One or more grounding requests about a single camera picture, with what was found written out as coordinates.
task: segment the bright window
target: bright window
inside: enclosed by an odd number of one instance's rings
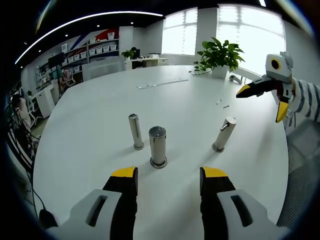
[[[165,17],[162,54],[195,55],[198,9],[191,8]]]
[[[239,67],[253,73],[266,74],[268,54],[286,50],[285,28],[282,17],[259,7],[219,4],[217,38],[239,44],[245,62]]]

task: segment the white desk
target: white desk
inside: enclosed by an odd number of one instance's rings
[[[36,99],[41,115],[44,119],[50,116],[55,107],[51,93],[52,89],[55,89],[55,87],[50,84],[31,97],[31,100]]]
[[[146,67],[156,67],[159,65],[159,61],[167,61],[168,58],[165,57],[155,57],[155,58],[150,58],[150,57],[146,57],[146,58],[139,58],[139,59],[132,59],[132,60],[126,60],[125,61],[125,68],[126,70],[132,70],[132,62],[142,62],[145,61],[146,63]]]
[[[225,171],[237,189],[255,197],[277,222],[287,190],[288,148],[283,124],[275,123],[272,94],[237,99],[239,84],[209,74],[192,76],[192,69],[177,65],[122,71],[66,91],[41,136],[33,177],[34,189],[58,225],[79,200],[102,189],[113,171],[130,166],[139,171],[134,239],[204,238],[201,166]],[[189,81],[136,87],[178,78]],[[133,148],[132,113],[139,116],[141,151]],[[217,153],[211,145],[227,116],[237,124],[224,152]],[[150,165],[148,131],[153,126],[167,131],[168,164],[163,169]],[[36,206],[41,209],[38,199]]]

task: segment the ceiling light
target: ceiling light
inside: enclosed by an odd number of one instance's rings
[[[73,24],[77,21],[83,20],[83,19],[88,19],[88,18],[92,18],[92,17],[97,17],[97,16],[102,16],[102,15],[109,15],[109,14],[144,14],[144,15],[152,15],[152,16],[158,16],[158,17],[163,17],[162,14],[157,14],[157,13],[152,13],[152,12],[145,12],[145,11],[109,11],[109,12],[101,12],[101,13],[96,13],[96,14],[92,14],[92,15],[88,15],[88,16],[83,16],[80,18],[77,18],[75,20],[66,22],[65,24],[62,24],[61,26],[56,27],[55,29],[52,29],[51,31],[47,32],[45,35],[43,35],[42,37],[40,37],[38,40],[36,40],[34,43],[32,43],[22,54],[21,56],[15,61],[14,64],[17,64],[17,62],[19,62],[19,60],[34,46],[36,45],[38,42],[40,42],[42,39],[44,39],[45,37],[47,37],[48,35],[52,34],[53,32],[57,31],[58,29],[61,29],[69,24]]]
[[[260,2],[260,5],[261,5],[262,7],[266,7],[265,0],[259,0],[259,2]]]

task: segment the green plant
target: green plant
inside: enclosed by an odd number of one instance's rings
[[[125,58],[133,58],[134,54],[135,54],[135,52],[132,50],[126,50],[121,53],[121,55],[124,56]]]
[[[194,67],[196,74],[206,74],[215,69],[215,67],[223,67],[224,65],[229,66],[230,72],[232,72],[238,68],[238,61],[245,62],[245,60],[239,56],[239,53],[243,53],[243,51],[239,48],[238,44],[229,43],[228,40],[225,40],[224,43],[221,44],[218,39],[214,37],[212,37],[212,39],[213,41],[203,41],[202,46],[204,50],[197,52],[197,54],[201,56],[201,59],[199,62],[194,62],[194,64],[197,64],[197,66]]]

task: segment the office chair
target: office chair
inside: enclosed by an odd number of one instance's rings
[[[65,84],[68,87],[72,87],[73,85],[76,84],[76,81],[74,80],[74,69],[73,68],[66,70]]]
[[[42,116],[36,115],[36,111],[39,109],[38,105],[33,102],[33,99],[31,96],[27,96],[26,106],[28,108],[28,114],[31,119],[31,125],[30,128],[32,128],[33,125],[37,124],[38,119],[43,119]]]

